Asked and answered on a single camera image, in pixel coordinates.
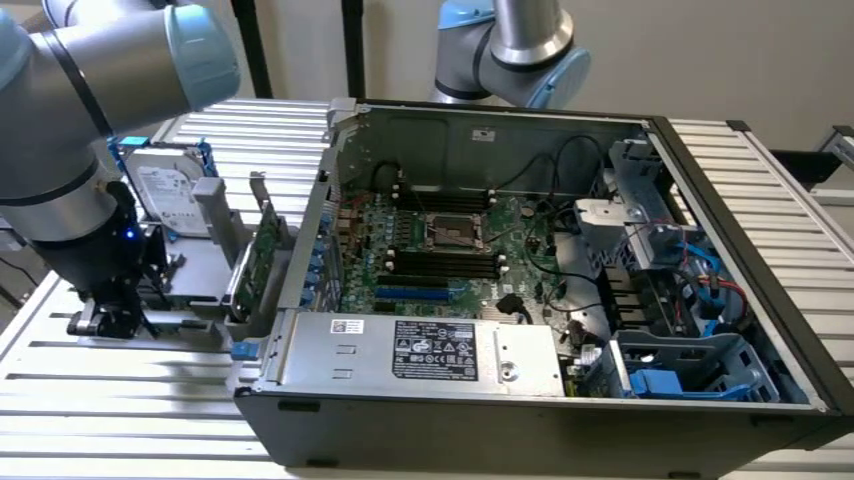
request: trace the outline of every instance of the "white label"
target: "white label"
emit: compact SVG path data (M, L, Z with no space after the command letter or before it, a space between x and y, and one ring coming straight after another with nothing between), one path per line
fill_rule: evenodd
M475 142L494 142L495 141L495 130L489 128L478 129L475 128L471 131L471 139Z
M365 320L335 319L330 327L330 333L353 333L362 334L365 332Z
M193 183L178 170L139 167L137 170L163 224L181 235L207 235L199 204L193 198Z

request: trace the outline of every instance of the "motherboard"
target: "motherboard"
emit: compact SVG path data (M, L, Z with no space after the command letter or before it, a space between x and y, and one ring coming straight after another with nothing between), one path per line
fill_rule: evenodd
M346 278L343 313L550 322L560 290L548 207L537 198L431 192L350 194L337 223ZM519 299L526 314L499 302Z

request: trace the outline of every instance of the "power supply label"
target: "power supply label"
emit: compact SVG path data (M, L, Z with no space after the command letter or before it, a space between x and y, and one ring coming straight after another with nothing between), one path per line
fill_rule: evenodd
M394 349L395 377L478 381L474 324L398 321Z

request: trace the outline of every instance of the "robotic arm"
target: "robotic arm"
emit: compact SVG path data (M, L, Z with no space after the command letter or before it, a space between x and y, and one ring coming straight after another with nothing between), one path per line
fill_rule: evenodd
M158 282L157 239L90 144L227 99L241 83L214 15L162 6L46 0L56 30L31 35L0 10L0 214L105 309L94 328L107 336L146 326L135 290Z
M519 107L564 108L590 68L573 35L558 0L447 0L431 100L479 103L495 95Z

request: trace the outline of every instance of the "motherboard chip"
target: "motherboard chip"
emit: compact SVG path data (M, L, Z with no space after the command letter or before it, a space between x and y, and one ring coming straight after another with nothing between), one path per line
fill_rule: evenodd
M427 245L435 247L483 248L483 232L478 215L427 215Z

